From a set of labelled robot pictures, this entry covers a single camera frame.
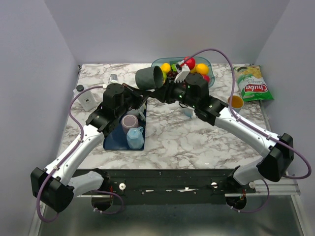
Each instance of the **dark green mug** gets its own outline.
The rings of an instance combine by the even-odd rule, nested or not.
[[[136,84],[139,89],[158,89],[163,86],[163,82],[163,72],[157,65],[136,72]]]

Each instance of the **gray floor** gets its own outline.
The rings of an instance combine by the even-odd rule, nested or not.
[[[265,197],[250,197],[245,209]],[[46,211],[52,217],[53,211]],[[93,212],[90,198],[76,198],[54,223],[42,223],[41,236],[301,236],[290,196],[273,196],[254,214],[225,205],[127,206],[116,215]]]

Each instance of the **black cap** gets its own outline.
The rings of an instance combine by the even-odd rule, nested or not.
[[[78,85],[78,86],[77,86],[77,91],[78,91],[78,92],[82,92],[83,90],[84,90],[83,85]]]

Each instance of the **red apple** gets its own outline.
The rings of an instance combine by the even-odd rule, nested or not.
[[[189,70],[194,69],[196,65],[196,61],[194,58],[190,58],[188,61],[186,61],[184,64],[186,64],[189,67]]]
[[[202,75],[203,79],[210,83],[210,77],[208,75]]]

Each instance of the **tabletop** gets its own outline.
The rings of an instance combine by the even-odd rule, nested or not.
[[[117,74],[119,83],[135,87],[137,70],[151,64],[83,64],[78,84],[88,87],[108,84],[110,74]],[[226,101],[231,92],[232,76],[228,64],[213,64],[214,85],[210,95]],[[93,89],[98,103],[103,90]],[[90,112],[78,102],[72,106],[73,115],[82,123]],[[258,102],[245,103],[242,116],[266,128]],[[79,128],[68,119],[59,154],[78,135]],[[227,131],[213,127],[198,118],[188,118],[178,103],[163,104],[148,99],[145,146],[143,151],[108,151],[97,146],[80,165],[80,169],[222,169],[235,168],[255,161],[260,156],[249,145]]]

